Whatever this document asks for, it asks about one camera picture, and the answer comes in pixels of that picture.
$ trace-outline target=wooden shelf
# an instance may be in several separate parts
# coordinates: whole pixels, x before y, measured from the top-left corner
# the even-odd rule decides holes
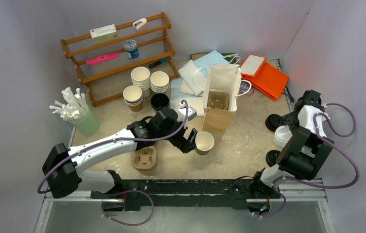
[[[166,14],[164,12],[161,12],[160,14],[155,15],[155,16],[147,17],[146,19],[147,19],[147,21],[162,19],[163,24],[161,26],[158,26],[158,27],[150,28],[150,29],[138,32],[138,33],[131,34],[131,35],[126,35],[126,36],[123,36],[123,37],[119,37],[117,39],[106,41],[106,42],[103,42],[103,43],[100,43],[100,44],[95,44],[95,45],[92,45],[92,46],[89,46],[89,47],[86,47],[86,48],[83,48],[83,49],[79,49],[79,50],[76,50],[76,51],[70,51],[70,49],[68,48],[68,44],[72,44],[72,43],[76,43],[76,42],[79,42],[79,41],[91,39],[91,34],[90,33],[84,34],[84,35],[81,35],[81,36],[77,36],[77,37],[74,37],[74,38],[71,38],[71,39],[67,39],[67,40],[61,40],[61,48],[62,48],[63,54],[64,54],[65,58],[71,59],[72,63],[74,64],[74,68],[75,68],[76,73],[77,73],[78,81],[81,84],[84,84],[86,86],[87,92],[90,96],[90,100],[91,100],[91,103],[92,103],[93,106],[96,106],[98,104],[102,104],[102,103],[105,103],[107,101],[114,100],[114,99],[117,99],[119,97],[122,97],[122,93],[118,93],[118,94],[112,95],[110,97],[101,99],[101,100],[95,100],[94,99],[93,93],[91,91],[90,83],[93,82],[93,81],[111,76],[113,74],[117,74],[117,73],[123,72],[125,70],[133,69],[135,67],[139,67],[139,66],[142,66],[144,64],[152,63],[152,62],[155,62],[155,61],[160,60],[162,58],[166,58],[167,62],[171,66],[171,68],[173,70],[173,73],[174,73],[173,75],[169,76],[170,79],[178,77],[177,69],[175,68],[173,60],[172,60],[172,55],[175,54],[175,50],[174,50],[174,47],[171,44],[171,42],[168,38],[168,35],[167,35],[167,29],[171,28],[170,20],[168,19],[168,17],[166,16]],[[121,24],[121,25],[116,25],[116,29],[118,31],[118,30],[121,30],[121,29],[124,29],[124,28],[132,27],[133,22],[134,21],[128,22],[128,23],[125,23],[125,24]],[[163,41],[164,50],[165,50],[164,53],[153,56],[153,57],[150,57],[150,58],[146,58],[146,59],[143,59],[143,60],[140,60],[140,61],[136,61],[134,63],[130,63],[130,64],[127,64],[125,66],[121,66],[121,67],[118,67],[118,68],[115,68],[115,69],[112,69],[112,70],[109,70],[109,71],[106,71],[106,72],[103,72],[103,73],[100,73],[100,74],[95,74],[93,76],[86,77],[83,70],[81,69],[81,65],[86,64],[87,61],[86,60],[77,61],[74,57],[76,55],[79,55],[79,54],[82,54],[82,53],[85,53],[85,52],[94,51],[94,50],[102,48],[102,47],[113,45],[115,43],[119,43],[119,42],[122,42],[122,41],[125,41],[125,40],[129,40],[129,39],[132,39],[132,38],[135,38],[135,37],[138,37],[138,36],[150,34],[150,33],[157,32],[157,31],[162,31],[163,35],[161,37],[158,37],[158,38],[155,38],[155,39],[152,39],[152,40],[140,42],[140,43],[138,43],[138,47],[141,48],[141,47],[144,47],[144,46],[147,46],[147,45],[159,42],[159,41]],[[103,56],[103,55],[108,55],[108,54],[113,54],[113,53],[122,53],[122,52],[125,52],[124,48],[119,49],[119,50],[115,50],[115,51],[112,51],[112,52],[100,54],[100,55],[92,57],[92,58],[96,58],[96,57]]]

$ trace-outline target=orange folder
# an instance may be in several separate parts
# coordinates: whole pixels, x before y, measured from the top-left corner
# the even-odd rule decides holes
[[[254,75],[250,77],[242,75],[243,79],[249,80],[253,86],[263,92],[269,98],[277,101],[289,81],[289,77],[267,62]]]

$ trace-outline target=wall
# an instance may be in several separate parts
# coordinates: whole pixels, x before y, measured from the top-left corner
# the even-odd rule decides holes
[[[56,0],[0,0],[0,232],[34,231],[41,166],[70,138],[48,105],[78,85],[59,42],[72,36]]]
[[[366,1],[315,1],[284,56],[283,70],[290,75],[295,97],[314,89],[323,102],[342,103],[356,115],[357,135],[332,139],[351,153],[360,168],[360,180],[351,188],[327,190],[327,196],[337,232],[366,232]],[[331,113],[338,130],[349,132],[348,116],[336,109]],[[333,154],[326,165],[327,184],[353,178],[353,169],[339,154]]]
[[[174,59],[187,60],[190,54],[214,49],[243,57],[282,57],[314,0],[59,1],[77,35],[164,11],[172,23]]]

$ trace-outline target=tabletop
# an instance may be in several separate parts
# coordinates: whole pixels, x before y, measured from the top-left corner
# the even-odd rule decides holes
[[[183,64],[185,63],[176,63],[176,66],[179,68]],[[168,64],[161,64],[156,70],[171,74]],[[98,93],[99,90],[101,93],[116,93],[128,85],[131,85],[131,78],[129,72],[124,72],[93,83],[92,88],[94,93]],[[137,113],[129,109],[123,98],[90,107],[100,121],[100,129],[92,136],[75,132],[72,145],[78,146],[110,136],[134,121],[154,116],[155,112],[149,101],[144,100],[143,109]],[[252,95],[238,97],[237,112],[233,121],[224,134],[212,133],[215,144],[207,155],[198,155],[194,150],[183,154],[170,142],[159,141],[155,145],[158,163],[152,171],[135,170],[131,165],[131,153],[115,156],[89,170],[115,170],[122,179],[235,179],[244,175],[253,176],[256,171],[267,167],[267,152],[280,149],[273,143],[274,133],[265,126],[266,118],[270,114],[284,115],[288,112],[284,95],[273,101],[260,91],[254,90]],[[191,120],[185,137],[188,137],[192,128],[201,132],[202,123],[202,116]]]

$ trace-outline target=paper bag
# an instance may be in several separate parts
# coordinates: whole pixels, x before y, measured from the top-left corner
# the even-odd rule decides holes
[[[203,107],[205,112],[203,131],[224,133],[233,120],[237,110],[236,96],[239,93],[242,78],[238,67],[238,65],[231,64],[214,64],[210,66],[203,93]],[[227,93],[229,98],[227,110],[208,106],[209,95],[215,92]]]

